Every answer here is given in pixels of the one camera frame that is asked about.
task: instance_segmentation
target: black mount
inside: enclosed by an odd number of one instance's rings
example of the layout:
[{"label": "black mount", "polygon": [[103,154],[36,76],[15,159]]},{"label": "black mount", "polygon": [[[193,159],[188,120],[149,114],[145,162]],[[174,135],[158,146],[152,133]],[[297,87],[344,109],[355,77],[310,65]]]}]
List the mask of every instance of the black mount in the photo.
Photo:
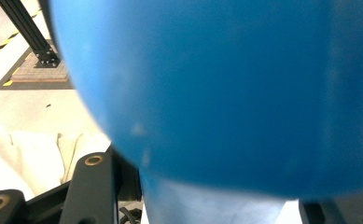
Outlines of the black mount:
[{"label": "black mount", "polygon": [[61,60],[39,31],[21,0],[0,0],[0,7],[30,45],[38,59],[36,67],[56,68]]},{"label": "black mount", "polygon": [[301,202],[303,224],[363,224],[363,193],[323,200]]}]

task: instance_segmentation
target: hazard tape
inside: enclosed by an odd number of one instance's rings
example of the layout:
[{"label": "hazard tape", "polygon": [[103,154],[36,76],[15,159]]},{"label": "hazard tape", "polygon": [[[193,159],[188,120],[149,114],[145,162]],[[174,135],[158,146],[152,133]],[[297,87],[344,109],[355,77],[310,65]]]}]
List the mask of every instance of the hazard tape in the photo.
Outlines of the hazard tape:
[{"label": "hazard tape", "polygon": [[[39,13],[41,12],[41,9],[39,9],[33,16],[32,18],[35,18]],[[0,45],[0,50],[3,49],[17,34],[19,33],[19,31],[15,32],[13,35],[11,35],[6,41],[4,41],[1,45]]]}]

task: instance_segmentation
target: floor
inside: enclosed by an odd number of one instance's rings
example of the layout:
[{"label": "floor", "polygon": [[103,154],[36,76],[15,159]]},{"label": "floor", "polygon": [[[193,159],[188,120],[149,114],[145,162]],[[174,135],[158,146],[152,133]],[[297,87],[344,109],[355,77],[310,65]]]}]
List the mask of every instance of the floor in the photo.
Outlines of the floor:
[{"label": "floor", "polygon": [[[30,14],[39,8],[36,0],[22,2]],[[35,17],[35,23],[44,37],[50,38],[42,14]],[[16,30],[1,8],[0,27],[1,45]],[[0,51],[0,79],[27,49],[22,36],[17,35]],[[8,131],[64,134],[101,132],[75,90],[0,91],[0,124]],[[277,223],[301,223],[298,203],[288,202]]]}]

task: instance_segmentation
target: blue object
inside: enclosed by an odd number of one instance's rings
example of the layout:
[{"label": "blue object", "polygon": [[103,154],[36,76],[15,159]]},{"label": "blue object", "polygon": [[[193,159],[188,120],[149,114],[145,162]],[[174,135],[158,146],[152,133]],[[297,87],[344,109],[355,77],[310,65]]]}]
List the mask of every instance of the blue object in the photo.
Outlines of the blue object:
[{"label": "blue object", "polygon": [[362,0],[51,3],[73,81],[146,194],[152,176],[300,198],[363,189]]}]

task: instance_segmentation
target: black metal frame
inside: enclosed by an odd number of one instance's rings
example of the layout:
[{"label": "black metal frame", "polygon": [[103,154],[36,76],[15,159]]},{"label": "black metal frame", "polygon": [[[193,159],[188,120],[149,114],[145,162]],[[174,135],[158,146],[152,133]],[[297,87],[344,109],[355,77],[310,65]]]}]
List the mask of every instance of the black metal frame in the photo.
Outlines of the black metal frame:
[{"label": "black metal frame", "polygon": [[39,63],[36,67],[57,67],[61,60],[42,36],[21,0],[0,0],[0,7],[6,12],[38,58]]},{"label": "black metal frame", "polygon": [[363,224],[363,193],[323,200],[300,202],[303,224]]},{"label": "black metal frame", "polygon": [[0,224],[119,223],[118,201],[141,201],[138,170],[110,147],[77,162],[71,182],[26,202],[0,190]]}]

